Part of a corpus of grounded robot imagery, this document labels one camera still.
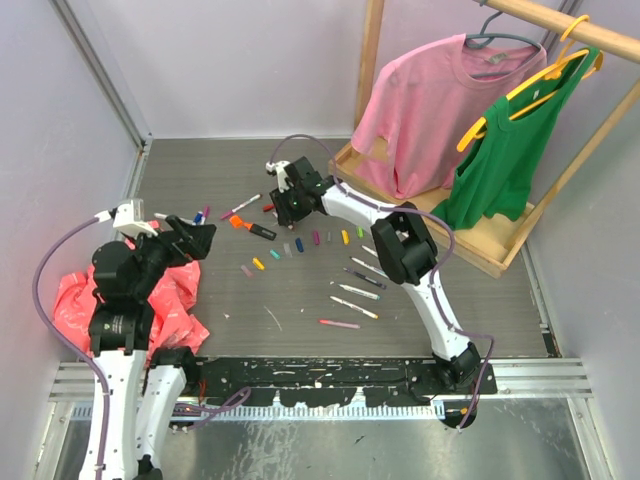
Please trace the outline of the pink cap marker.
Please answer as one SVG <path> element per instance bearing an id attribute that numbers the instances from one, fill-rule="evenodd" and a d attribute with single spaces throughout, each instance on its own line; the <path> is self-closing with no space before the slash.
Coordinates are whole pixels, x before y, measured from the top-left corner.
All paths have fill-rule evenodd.
<path id="1" fill-rule="evenodd" d="M 242 209 L 246 208 L 247 206 L 253 204 L 254 202 L 260 200 L 261 198 L 262 198 L 262 194 L 261 193 L 253 195 L 249 199 L 245 200 L 244 202 L 240 203 L 236 207 L 230 209 L 229 211 L 227 211 L 223 215 L 221 215 L 220 216 L 220 220 L 226 220 L 226 219 L 230 218 L 231 216 L 237 214 L 239 211 L 241 211 Z"/>

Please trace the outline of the orange highlighter cap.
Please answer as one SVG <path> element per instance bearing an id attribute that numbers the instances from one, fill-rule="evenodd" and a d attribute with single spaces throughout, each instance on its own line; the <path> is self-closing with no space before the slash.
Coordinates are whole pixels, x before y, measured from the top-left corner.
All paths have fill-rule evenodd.
<path id="1" fill-rule="evenodd" d="M 238 215 L 231 216 L 229 218 L 229 221 L 231 225 L 236 229 L 245 227 L 244 221 Z"/>

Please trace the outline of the orange black highlighter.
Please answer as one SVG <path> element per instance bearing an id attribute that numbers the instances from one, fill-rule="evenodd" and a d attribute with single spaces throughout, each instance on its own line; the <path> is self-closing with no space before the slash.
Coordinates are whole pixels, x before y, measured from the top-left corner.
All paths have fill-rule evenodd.
<path id="1" fill-rule="evenodd" d="M 267 239 L 270 241 L 274 241 L 277 237 L 277 233 L 269 230 L 263 226 L 260 226 L 258 224 L 255 223 L 245 223 L 244 227 L 251 233 L 254 234 L 256 236 L 259 236 L 263 239 Z"/>

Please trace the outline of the clear pink pen cap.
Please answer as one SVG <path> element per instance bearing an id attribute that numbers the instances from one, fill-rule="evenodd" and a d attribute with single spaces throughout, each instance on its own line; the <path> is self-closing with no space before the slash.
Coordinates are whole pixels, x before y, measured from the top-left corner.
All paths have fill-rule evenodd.
<path id="1" fill-rule="evenodd" d="M 254 274 L 252 273 L 252 271 L 246 266 L 246 265 L 241 265 L 241 270 L 242 272 L 248 277 L 248 278 L 252 278 L 254 276 Z"/>

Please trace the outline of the magenta marker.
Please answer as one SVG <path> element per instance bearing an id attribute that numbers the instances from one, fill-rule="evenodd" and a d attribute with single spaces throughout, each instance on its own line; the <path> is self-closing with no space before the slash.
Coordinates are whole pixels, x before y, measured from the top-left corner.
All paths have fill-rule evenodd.
<path id="1" fill-rule="evenodd" d="M 362 248 L 363 250 L 365 250 L 367 253 L 369 253 L 370 255 L 372 255 L 372 256 L 374 256 L 374 257 L 378 258 L 378 254 L 377 254 L 377 252 L 376 252 L 373 248 L 368 247 L 368 246 L 366 246 L 366 245 L 361 245 L 361 248 Z"/>

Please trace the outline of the purple marker pen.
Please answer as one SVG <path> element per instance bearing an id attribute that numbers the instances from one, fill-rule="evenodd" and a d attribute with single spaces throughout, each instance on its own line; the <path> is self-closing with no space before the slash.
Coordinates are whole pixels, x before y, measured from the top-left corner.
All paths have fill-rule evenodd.
<path id="1" fill-rule="evenodd" d="M 356 271 L 356 270 L 354 270 L 352 268 L 343 267 L 342 270 L 344 272 L 346 272 L 346 273 L 348 273 L 348 274 L 350 274 L 350 275 L 362 280 L 362 281 L 367 282 L 368 284 L 376 286 L 377 288 L 380 288 L 382 290 L 386 290 L 387 289 L 387 285 L 386 284 L 384 284 L 384 283 L 382 283 L 382 282 L 380 282 L 380 281 L 378 281 L 376 279 L 373 279 L 373 278 L 371 278 L 371 277 L 369 277 L 369 276 L 367 276 L 367 275 L 365 275 L 363 273 L 360 273 L 360 272 L 358 272 L 358 271 Z"/>

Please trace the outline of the teal marker pen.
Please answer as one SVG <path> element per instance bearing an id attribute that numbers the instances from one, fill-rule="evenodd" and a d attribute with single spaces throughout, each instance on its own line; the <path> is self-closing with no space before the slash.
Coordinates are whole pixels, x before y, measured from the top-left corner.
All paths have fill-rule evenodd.
<path id="1" fill-rule="evenodd" d="M 350 286 L 347 284 L 341 284 L 341 283 L 338 284 L 338 287 L 346 292 L 361 296 L 363 298 L 367 298 L 374 301 L 378 301 L 380 299 L 379 294 L 376 294 L 358 287 Z"/>

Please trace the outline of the yellow marker pen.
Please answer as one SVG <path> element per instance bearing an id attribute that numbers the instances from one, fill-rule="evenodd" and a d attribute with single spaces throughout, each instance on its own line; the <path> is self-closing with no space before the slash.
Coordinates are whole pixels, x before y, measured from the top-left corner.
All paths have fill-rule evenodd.
<path id="1" fill-rule="evenodd" d="M 341 299 L 341 298 L 336 297 L 336 296 L 329 296 L 328 298 L 331 301 L 333 301 L 333 302 L 335 302 L 335 303 L 337 303 L 339 305 L 345 306 L 345 307 L 347 307 L 347 308 L 349 308 L 349 309 L 351 309 L 353 311 L 356 311 L 359 314 L 362 314 L 362 315 L 364 315 L 364 316 L 366 316 L 368 318 L 379 319 L 379 315 L 378 314 L 376 314 L 374 312 L 371 312 L 371 311 L 369 311 L 369 310 L 367 310 L 367 309 L 365 309 L 363 307 L 360 307 L 360 306 L 358 306 L 358 305 L 356 305 L 356 304 L 354 304 L 352 302 L 349 302 L 347 300 Z"/>

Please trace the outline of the light pink marker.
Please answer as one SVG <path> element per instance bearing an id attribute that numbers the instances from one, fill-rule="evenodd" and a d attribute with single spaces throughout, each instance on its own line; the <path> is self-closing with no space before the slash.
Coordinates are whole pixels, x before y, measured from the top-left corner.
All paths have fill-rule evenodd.
<path id="1" fill-rule="evenodd" d="M 318 323 L 325 326 L 344 328 L 344 329 L 350 329 L 350 330 L 359 330 L 361 328 L 361 326 L 356 323 L 340 322 L 340 321 L 334 321 L 329 319 L 319 319 Z"/>

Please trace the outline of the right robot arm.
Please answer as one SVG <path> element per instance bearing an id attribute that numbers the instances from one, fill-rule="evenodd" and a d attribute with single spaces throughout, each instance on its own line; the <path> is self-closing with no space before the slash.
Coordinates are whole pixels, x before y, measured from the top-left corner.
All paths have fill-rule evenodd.
<path id="1" fill-rule="evenodd" d="M 406 291 L 427 330 L 440 385 L 452 394 L 465 391 L 477 376 L 481 357 L 444 293 L 435 270 L 437 245 L 416 207 L 376 201 L 345 182 L 321 176 L 305 157 L 268 162 L 265 169 L 277 181 L 270 198 L 281 226 L 319 212 L 370 229 L 382 271 Z"/>

